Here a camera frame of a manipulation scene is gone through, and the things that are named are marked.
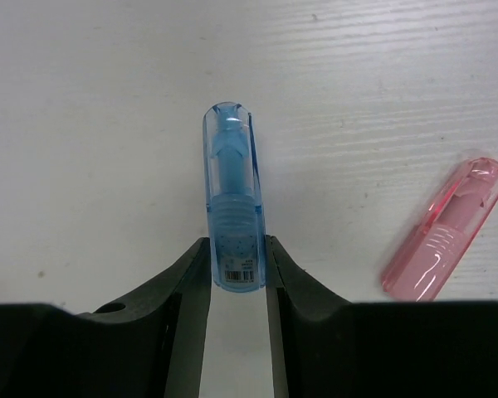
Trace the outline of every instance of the pink plastic cap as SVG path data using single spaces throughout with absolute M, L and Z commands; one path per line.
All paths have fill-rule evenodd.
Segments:
M 433 300 L 497 200 L 498 162 L 462 163 L 383 272 L 383 289 L 398 300 Z

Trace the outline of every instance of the barcode label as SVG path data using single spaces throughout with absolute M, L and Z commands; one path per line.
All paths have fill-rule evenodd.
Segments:
M 255 281 L 255 271 L 225 271 L 227 282 L 249 283 Z

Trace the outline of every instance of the tabletop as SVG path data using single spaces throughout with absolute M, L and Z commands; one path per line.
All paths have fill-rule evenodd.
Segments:
M 352 301 L 468 151 L 498 0 L 0 2 L 0 303 L 94 310 L 207 234 L 202 117 L 255 121 L 267 232 Z M 438 299 L 498 299 L 498 203 Z M 272 396 L 262 291 L 214 289 L 202 397 Z

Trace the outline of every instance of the white wooden surface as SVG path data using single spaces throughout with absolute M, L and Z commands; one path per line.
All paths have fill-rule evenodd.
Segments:
M 268 232 L 347 299 L 468 149 L 498 0 L 0 2 L 0 302 L 92 310 L 206 233 L 201 118 L 253 112 Z M 440 299 L 498 299 L 498 205 Z M 272 394 L 262 292 L 214 290 L 202 397 Z

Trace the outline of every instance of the blue plastic cap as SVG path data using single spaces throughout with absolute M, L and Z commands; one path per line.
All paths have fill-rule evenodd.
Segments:
M 266 284 L 265 222 L 251 114 L 214 105 L 203 118 L 208 232 L 214 282 L 237 293 Z

